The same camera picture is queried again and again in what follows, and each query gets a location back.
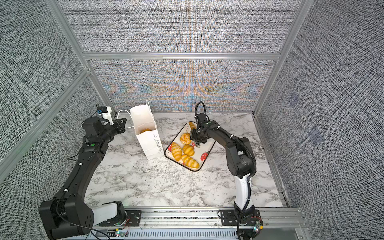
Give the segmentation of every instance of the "tray with black rim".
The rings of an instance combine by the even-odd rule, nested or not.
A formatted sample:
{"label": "tray with black rim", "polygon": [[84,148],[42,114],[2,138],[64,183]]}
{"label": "tray with black rim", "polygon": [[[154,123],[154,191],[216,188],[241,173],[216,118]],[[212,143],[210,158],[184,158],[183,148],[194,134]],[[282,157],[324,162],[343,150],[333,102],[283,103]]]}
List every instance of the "tray with black rim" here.
{"label": "tray with black rim", "polygon": [[214,147],[216,141],[212,138],[209,138],[206,143],[200,144],[200,148],[196,147],[194,145],[194,142],[191,142],[190,145],[192,145],[194,147],[194,151],[195,151],[195,154],[193,156],[191,156],[191,158],[195,159],[199,163],[199,167],[198,168],[188,167],[188,166],[183,164],[183,160],[180,159],[179,161],[177,161],[173,157],[171,150],[170,150],[170,146],[173,142],[175,142],[181,147],[181,149],[183,149],[184,144],[181,143],[180,137],[183,133],[190,133],[190,132],[191,132],[191,127],[189,126],[189,122],[187,122],[184,125],[184,127],[180,130],[180,132],[176,135],[176,137],[173,139],[173,141],[168,145],[167,149],[164,151],[164,155],[166,158],[176,162],[177,164],[185,167],[186,169],[188,169],[192,172],[197,172],[203,167],[203,165],[204,165],[205,161],[207,160],[207,158],[208,158],[212,148]]}

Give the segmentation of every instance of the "metal bracket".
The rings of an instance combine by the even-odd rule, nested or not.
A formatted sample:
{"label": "metal bracket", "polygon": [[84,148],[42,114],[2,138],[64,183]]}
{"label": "metal bracket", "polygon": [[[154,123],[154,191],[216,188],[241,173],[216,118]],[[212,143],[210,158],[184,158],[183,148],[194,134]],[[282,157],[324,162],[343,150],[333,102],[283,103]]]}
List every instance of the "metal bracket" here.
{"label": "metal bracket", "polygon": [[[128,226],[138,227],[140,225],[140,220],[141,220],[141,210],[126,210],[125,212],[127,213],[127,218],[129,219]],[[99,223],[99,227],[121,227],[121,226],[116,226],[112,223],[109,223],[107,220]]]}
{"label": "metal bracket", "polygon": [[[253,215],[260,216],[260,211],[255,209],[255,211],[253,212]],[[237,220],[235,218],[234,210],[220,210],[220,216],[221,216],[221,224],[223,226],[237,226]],[[254,226],[255,223],[256,223],[255,220],[250,220],[244,226]]]}

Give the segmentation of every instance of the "white marble surface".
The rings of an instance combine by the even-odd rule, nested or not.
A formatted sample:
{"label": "white marble surface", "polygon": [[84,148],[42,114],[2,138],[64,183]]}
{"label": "white marble surface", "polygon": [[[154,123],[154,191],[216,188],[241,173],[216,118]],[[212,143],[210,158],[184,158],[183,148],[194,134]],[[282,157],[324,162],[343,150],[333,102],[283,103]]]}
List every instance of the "white marble surface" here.
{"label": "white marble surface", "polygon": [[[155,113],[163,148],[171,143],[192,113]],[[132,121],[128,114],[120,117]],[[252,200],[256,207],[282,207],[261,141],[249,113],[211,113],[210,119],[235,136],[247,137],[257,160],[252,178]],[[235,200],[235,181],[227,168],[224,148],[216,143],[206,163],[191,172],[160,157],[147,160],[133,129],[117,135],[88,186],[85,202],[90,205],[121,200],[124,206],[227,207]]]}

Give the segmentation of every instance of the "white paper bag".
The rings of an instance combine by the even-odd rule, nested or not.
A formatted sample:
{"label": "white paper bag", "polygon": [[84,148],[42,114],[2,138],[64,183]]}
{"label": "white paper bag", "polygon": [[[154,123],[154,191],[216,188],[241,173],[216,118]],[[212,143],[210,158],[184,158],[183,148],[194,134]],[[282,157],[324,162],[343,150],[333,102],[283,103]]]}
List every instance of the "white paper bag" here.
{"label": "white paper bag", "polygon": [[[148,101],[145,105],[133,107],[129,111],[133,121],[135,135],[147,159],[150,160],[155,157],[164,156],[155,118],[153,117]],[[145,129],[151,129],[151,131],[141,133]]]}

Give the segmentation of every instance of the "textured wall panel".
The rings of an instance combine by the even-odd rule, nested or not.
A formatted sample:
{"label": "textured wall panel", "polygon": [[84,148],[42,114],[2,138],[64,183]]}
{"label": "textured wall panel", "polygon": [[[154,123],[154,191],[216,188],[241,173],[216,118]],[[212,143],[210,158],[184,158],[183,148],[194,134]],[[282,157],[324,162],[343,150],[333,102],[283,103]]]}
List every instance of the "textured wall panel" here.
{"label": "textured wall panel", "polygon": [[43,0],[0,13],[1,161],[83,68]]}
{"label": "textured wall panel", "polygon": [[312,239],[384,239],[384,5],[315,1],[260,121]]}
{"label": "textured wall panel", "polygon": [[153,111],[252,111],[273,61],[92,60],[117,109],[151,102]]}
{"label": "textured wall panel", "polygon": [[81,122],[101,100],[87,78],[0,185],[0,239],[47,239],[38,213],[69,176],[85,132]]}
{"label": "textured wall panel", "polygon": [[279,52],[300,0],[59,0],[85,51]]}

